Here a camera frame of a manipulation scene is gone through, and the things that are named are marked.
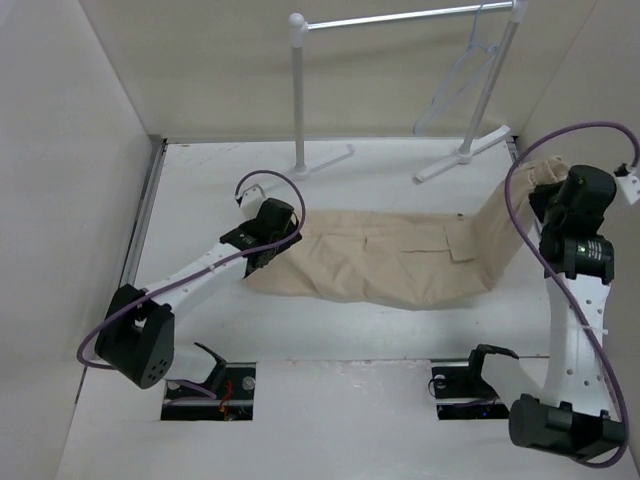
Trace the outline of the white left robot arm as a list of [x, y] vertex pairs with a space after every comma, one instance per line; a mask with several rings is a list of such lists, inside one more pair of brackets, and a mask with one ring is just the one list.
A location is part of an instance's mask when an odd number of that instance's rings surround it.
[[176, 343], [176, 327], [221, 288], [265, 267], [302, 239], [294, 207], [268, 198], [254, 218], [220, 237], [202, 257], [145, 289], [130, 284], [113, 295], [94, 352], [141, 389], [187, 381], [214, 398], [224, 387], [222, 360], [209, 349]]

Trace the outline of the light blue clothes hanger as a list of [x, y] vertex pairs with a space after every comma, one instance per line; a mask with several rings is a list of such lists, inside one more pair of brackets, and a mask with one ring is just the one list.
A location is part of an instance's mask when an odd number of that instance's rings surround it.
[[485, 40], [479, 33], [481, 18], [489, 13], [487, 4], [488, 1], [483, 1], [475, 11], [466, 48], [453, 63], [430, 103], [415, 120], [412, 129], [414, 135], [424, 133], [427, 127], [446, 113], [492, 65], [497, 56], [499, 44]]

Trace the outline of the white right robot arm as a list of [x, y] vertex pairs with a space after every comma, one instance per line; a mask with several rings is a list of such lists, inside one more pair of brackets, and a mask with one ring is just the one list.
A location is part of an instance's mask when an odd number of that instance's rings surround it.
[[514, 445], [589, 468], [615, 464], [628, 441], [627, 417], [614, 420], [609, 411], [607, 389], [617, 384], [602, 348], [614, 248], [598, 230], [616, 193], [611, 174], [576, 165], [565, 180], [530, 196], [542, 223], [540, 242], [531, 250], [545, 270], [550, 304], [544, 384], [524, 371], [513, 351], [486, 344], [471, 352], [463, 373], [471, 393], [493, 390], [508, 409]]

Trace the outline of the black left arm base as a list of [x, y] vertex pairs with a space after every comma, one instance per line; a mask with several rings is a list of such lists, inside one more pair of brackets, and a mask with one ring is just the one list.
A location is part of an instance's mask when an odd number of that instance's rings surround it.
[[202, 343], [193, 345], [198, 373], [211, 366], [203, 382], [168, 382], [161, 421], [251, 421], [254, 414], [257, 364], [227, 362]]

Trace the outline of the beige trousers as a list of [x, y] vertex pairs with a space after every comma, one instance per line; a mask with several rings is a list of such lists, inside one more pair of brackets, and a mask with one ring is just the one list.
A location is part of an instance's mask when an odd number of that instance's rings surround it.
[[243, 284], [267, 295], [449, 307], [496, 287], [523, 245], [513, 223], [533, 226], [530, 194], [568, 172], [559, 157], [528, 161], [473, 215], [310, 211], [301, 240]]

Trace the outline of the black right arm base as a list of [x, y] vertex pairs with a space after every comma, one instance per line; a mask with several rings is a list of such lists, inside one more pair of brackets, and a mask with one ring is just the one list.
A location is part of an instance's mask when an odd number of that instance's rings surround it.
[[487, 355], [519, 359], [510, 349], [479, 344], [469, 354], [465, 365], [436, 365], [427, 383], [429, 394], [436, 400], [439, 420], [506, 420], [508, 408], [496, 391], [482, 379], [481, 369]]

